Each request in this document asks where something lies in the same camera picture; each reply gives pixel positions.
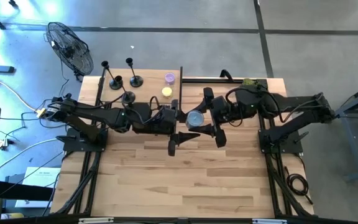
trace wooden tabletop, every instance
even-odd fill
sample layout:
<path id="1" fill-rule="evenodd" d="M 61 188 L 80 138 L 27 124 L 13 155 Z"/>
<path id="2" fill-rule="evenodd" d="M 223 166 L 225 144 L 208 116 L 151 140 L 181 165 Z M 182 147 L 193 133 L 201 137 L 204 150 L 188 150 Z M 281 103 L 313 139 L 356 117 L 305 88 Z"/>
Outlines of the wooden tabletop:
<path id="1" fill-rule="evenodd" d="M 180 90 L 180 71 L 179 70 L 151 70 L 151 69 L 134 69 L 136 75 L 143 78 L 144 83 L 140 87 L 132 87 L 129 83 L 131 77 L 133 77 L 131 69 L 110 69 L 111 74 L 115 78 L 120 75 L 123 80 L 123 85 L 126 91 L 132 91 L 135 93 L 135 102 L 148 103 L 151 96 L 156 96 L 160 103 L 171 103 L 173 98 L 179 97 Z M 165 74 L 173 73 L 175 75 L 175 83 L 173 85 L 167 85 L 165 83 Z M 103 85 L 103 91 L 101 100 L 111 101 L 124 93 L 123 89 L 112 90 L 109 86 L 110 80 L 112 80 L 109 73 L 105 74 L 105 80 Z M 166 98 L 162 95 L 162 88 L 170 87 L 172 89 L 172 97 Z"/>
<path id="2" fill-rule="evenodd" d="M 80 102 L 94 104 L 98 82 L 99 77 L 84 78 Z M 270 92 L 286 95 L 283 79 L 268 78 L 267 83 Z M 206 86 L 183 84 L 184 112 L 201 102 Z M 208 86 L 218 96 L 238 85 Z M 148 92 L 149 87 L 144 87 L 134 92 L 149 99 L 154 94 Z M 209 113 L 204 117 L 204 124 L 211 122 Z M 168 156 L 168 138 L 165 136 L 119 134 L 109 130 L 108 145 L 99 167 L 92 216 L 273 217 L 265 158 L 259 151 L 257 140 L 259 120 L 249 118 L 238 128 L 228 124 L 222 128 L 227 136 L 225 147 L 216 148 L 214 139 L 202 135 L 177 147 L 175 157 Z M 177 131 L 187 130 L 184 124 L 178 123 Z M 82 152 L 75 152 L 63 161 L 52 211 L 62 207 L 78 185 L 83 157 Z M 283 154 L 283 163 L 291 173 L 305 176 L 299 158 Z M 283 211 L 280 190 L 278 198 Z M 304 197 L 296 198 L 313 213 L 313 207 Z"/>

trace concrete floor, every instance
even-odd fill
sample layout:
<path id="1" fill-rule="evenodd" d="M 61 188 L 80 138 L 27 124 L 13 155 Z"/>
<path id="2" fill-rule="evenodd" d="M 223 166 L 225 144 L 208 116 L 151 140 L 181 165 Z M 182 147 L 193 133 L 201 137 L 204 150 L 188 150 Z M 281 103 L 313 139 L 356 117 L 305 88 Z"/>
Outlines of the concrete floor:
<path id="1" fill-rule="evenodd" d="M 17 4 L 20 11 L 0 1 L 2 22 L 257 29 L 252 0 L 17 0 Z M 260 6 L 266 29 L 358 30 L 358 0 L 260 0 Z M 0 80 L 17 90 L 32 106 L 56 96 L 64 81 L 60 61 L 44 41 L 43 33 L 0 30 L 0 65 L 17 69 L 13 75 L 0 74 Z M 223 68 L 235 77 L 267 76 L 259 34 L 77 32 L 77 35 L 91 50 L 92 75 L 101 74 L 102 60 L 108 60 L 111 67 L 126 68 L 125 58 L 132 57 L 136 68 L 183 66 L 185 75 L 189 76 L 216 77 Z M 358 36 L 268 35 L 267 44 L 274 77 L 284 78 L 288 95 L 323 91 L 336 109 L 358 91 Z M 70 78 L 65 93 L 78 97 L 80 83 L 65 65 L 64 74 Z M 1 116 L 6 118 L 18 118 L 28 111 L 1 87 L 0 107 Z M 20 125 L 20 121 L 1 121 L 0 130 L 8 132 Z M 20 139 L 17 145 L 0 151 L 0 164 L 35 142 L 64 133 L 64 128 L 45 129 L 38 121 L 26 121 L 26 126 L 27 130 L 15 133 Z M 358 220 L 358 181 L 347 183 L 343 179 L 343 175 L 356 168 L 340 122 L 313 124 L 305 131 L 310 132 L 302 145 L 316 214 Z M 326 136 L 330 139 L 323 142 Z M 24 173 L 28 166 L 40 166 L 61 150 L 59 142 L 35 147 L 2 168 L 0 180 Z M 59 164 L 60 159 L 56 159 L 48 166 Z"/>

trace wire bundle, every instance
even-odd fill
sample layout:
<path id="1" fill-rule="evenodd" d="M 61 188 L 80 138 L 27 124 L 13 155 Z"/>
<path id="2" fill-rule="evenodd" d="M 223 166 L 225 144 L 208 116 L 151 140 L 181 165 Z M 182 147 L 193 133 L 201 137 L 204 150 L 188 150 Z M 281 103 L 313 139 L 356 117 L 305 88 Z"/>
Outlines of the wire bundle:
<path id="1" fill-rule="evenodd" d="M 306 199 L 308 199 L 309 203 L 313 204 L 313 201 L 308 196 L 308 192 L 309 192 L 308 181 L 300 174 L 290 174 L 287 167 L 284 167 L 284 169 L 288 174 L 287 179 L 286 179 L 288 188 L 296 195 L 305 196 Z M 298 190 L 298 189 L 294 188 L 293 183 L 296 180 L 299 180 L 302 183 L 302 185 L 303 185 L 302 190 Z"/>

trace round container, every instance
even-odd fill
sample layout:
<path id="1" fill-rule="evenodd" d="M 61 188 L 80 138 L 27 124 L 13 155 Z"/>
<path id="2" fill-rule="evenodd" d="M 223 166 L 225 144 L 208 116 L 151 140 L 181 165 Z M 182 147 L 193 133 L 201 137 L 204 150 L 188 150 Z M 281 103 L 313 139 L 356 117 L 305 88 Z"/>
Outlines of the round container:
<path id="1" fill-rule="evenodd" d="M 188 129 L 201 126 L 204 123 L 204 115 L 199 111 L 190 111 L 186 119 Z"/>
<path id="2" fill-rule="evenodd" d="M 175 83 L 175 74 L 172 72 L 165 74 L 165 82 L 168 85 L 173 85 Z"/>
<path id="3" fill-rule="evenodd" d="M 172 96 L 172 89 L 169 87 L 164 87 L 161 92 L 164 97 L 169 98 Z"/>

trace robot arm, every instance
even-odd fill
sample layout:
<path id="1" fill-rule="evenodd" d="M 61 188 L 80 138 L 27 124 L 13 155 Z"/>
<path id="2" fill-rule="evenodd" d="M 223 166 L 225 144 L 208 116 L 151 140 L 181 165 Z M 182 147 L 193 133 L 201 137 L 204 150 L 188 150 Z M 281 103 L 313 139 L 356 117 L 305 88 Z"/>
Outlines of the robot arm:
<path id="1" fill-rule="evenodd" d="M 59 136 L 63 142 L 80 141 L 91 144 L 99 144 L 106 140 L 105 129 L 99 129 L 92 124 L 86 124 L 82 119 L 91 119 L 106 124 L 109 128 L 126 133 L 131 127 L 132 131 L 139 134 L 163 134 L 170 136 L 168 153 L 175 155 L 175 146 L 189 139 L 198 137 L 196 133 L 176 133 L 178 100 L 173 100 L 172 105 L 163 105 L 152 116 L 152 110 L 147 103 L 132 103 L 123 108 L 102 108 L 79 103 L 71 99 L 71 95 L 63 98 L 54 98 L 49 104 L 45 114 L 51 121 L 66 123 L 79 134 Z"/>
<path id="2" fill-rule="evenodd" d="M 231 93 L 235 94 L 235 102 L 229 99 Z M 260 142 L 268 147 L 286 140 L 289 134 L 310 123 L 328 123 L 334 119 L 334 111 L 331 110 L 322 93 L 314 96 L 284 97 L 276 93 L 269 93 L 264 86 L 257 83 L 241 85 L 230 90 L 225 97 L 216 98 L 211 88 L 204 88 L 203 102 L 194 110 L 202 113 L 209 110 L 212 124 L 191 128 L 189 131 L 212 136 L 215 138 L 217 147 L 226 145 L 226 135 L 220 127 L 221 124 L 251 118 L 257 113 L 260 113 L 265 119 L 279 116 L 281 122 L 286 122 L 283 126 L 260 130 L 260 137 L 262 137 Z M 303 112 L 303 114 L 287 122 L 294 112 Z M 282 113 L 290 114 L 283 119 Z"/>

